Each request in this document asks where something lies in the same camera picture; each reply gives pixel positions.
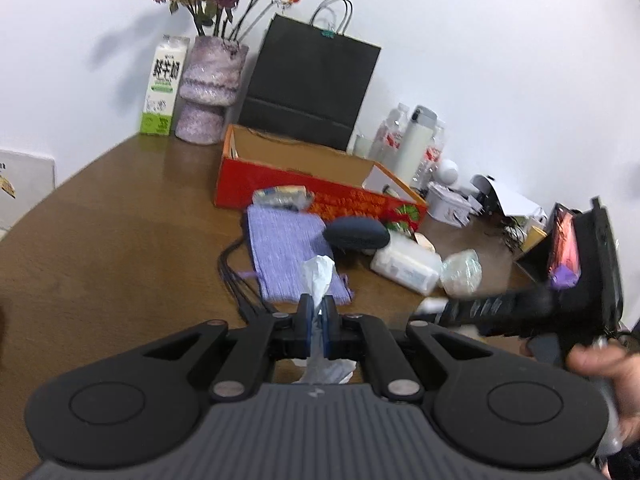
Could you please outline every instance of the white paper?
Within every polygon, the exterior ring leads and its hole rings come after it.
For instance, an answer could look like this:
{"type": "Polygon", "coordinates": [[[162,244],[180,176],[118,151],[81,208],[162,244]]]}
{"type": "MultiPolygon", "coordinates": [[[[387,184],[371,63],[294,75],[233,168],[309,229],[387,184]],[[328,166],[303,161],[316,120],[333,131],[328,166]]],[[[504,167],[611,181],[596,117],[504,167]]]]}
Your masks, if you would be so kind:
{"type": "Polygon", "coordinates": [[[493,188],[500,202],[500,208],[505,216],[530,217],[538,214],[539,210],[542,209],[542,207],[535,202],[509,189],[501,182],[489,180],[483,175],[476,175],[473,177],[471,183],[485,194],[487,194],[489,187],[493,188]]]}
{"type": "Polygon", "coordinates": [[[334,275],[334,261],[328,256],[315,256],[302,263],[304,290],[314,300],[314,318],[311,332],[311,356],[306,361],[294,360],[297,366],[306,366],[305,373],[296,384],[344,384],[356,369],[355,361],[324,358],[320,303],[329,290],[334,275]]]}
{"type": "Polygon", "coordinates": [[[415,204],[414,198],[376,165],[371,168],[369,175],[362,183],[362,187],[374,193],[384,193],[385,189],[390,189],[396,193],[400,200],[415,204]]]}

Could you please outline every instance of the red cardboard box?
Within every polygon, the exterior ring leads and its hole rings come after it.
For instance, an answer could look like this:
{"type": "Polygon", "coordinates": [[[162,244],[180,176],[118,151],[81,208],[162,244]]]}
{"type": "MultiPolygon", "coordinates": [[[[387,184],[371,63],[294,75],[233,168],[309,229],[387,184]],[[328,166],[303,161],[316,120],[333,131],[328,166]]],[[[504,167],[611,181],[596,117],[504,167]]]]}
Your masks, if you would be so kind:
{"type": "Polygon", "coordinates": [[[315,195],[309,212],[325,221],[349,215],[384,220],[403,205],[413,205],[401,210],[420,223],[427,211],[417,193],[377,162],[230,125],[214,204],[244,209],[252,203],[255,190],[274,186],[305,186],[315,195]]]}

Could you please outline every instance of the human hand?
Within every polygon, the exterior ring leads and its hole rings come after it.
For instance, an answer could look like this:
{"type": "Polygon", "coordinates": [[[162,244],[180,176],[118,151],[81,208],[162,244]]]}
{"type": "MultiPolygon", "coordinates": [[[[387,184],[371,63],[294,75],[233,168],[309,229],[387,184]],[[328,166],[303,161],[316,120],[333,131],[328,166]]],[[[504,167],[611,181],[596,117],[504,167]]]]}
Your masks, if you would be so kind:
{"type": "Polygon", "coordinates": [[[640,354],[617,344],[604,348],[576,345],[566,359],[569,370],[611,379],[618,403],[620,436],[625,446],[640,439],[640,354]]]}

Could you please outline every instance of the purple vase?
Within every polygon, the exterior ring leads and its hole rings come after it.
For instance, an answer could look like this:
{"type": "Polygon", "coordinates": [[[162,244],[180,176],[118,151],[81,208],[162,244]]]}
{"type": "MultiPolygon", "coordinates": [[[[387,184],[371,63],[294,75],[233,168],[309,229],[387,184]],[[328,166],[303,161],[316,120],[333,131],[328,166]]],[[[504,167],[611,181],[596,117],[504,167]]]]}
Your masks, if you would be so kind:
{"type": "Polygon", "coordinates": [[[198,36],[182,74],[184,108],[176,137],[193,144],[223,140],[226,108],[236,102],[249,48],[235,41],[198,36]]]}

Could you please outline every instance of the white tissue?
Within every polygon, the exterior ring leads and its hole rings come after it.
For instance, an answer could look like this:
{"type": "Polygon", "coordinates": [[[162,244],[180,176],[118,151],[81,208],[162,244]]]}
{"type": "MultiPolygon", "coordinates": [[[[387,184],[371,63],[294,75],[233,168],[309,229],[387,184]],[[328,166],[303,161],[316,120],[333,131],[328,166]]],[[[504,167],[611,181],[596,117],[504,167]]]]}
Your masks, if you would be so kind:
{"type": "Polygon", "coordinates": [[[328,256],[315,256],[302,264],[302,280],[305,292],[314,300],[314,318],[311,329],[311,356],[306,360],[293,359],[297,366],[305,366],[305,373],[295,384],[344,384],[349,382],[356,369],[355,361],[324,358],[320,302],[329,290],[334,261],[328,256]]]}

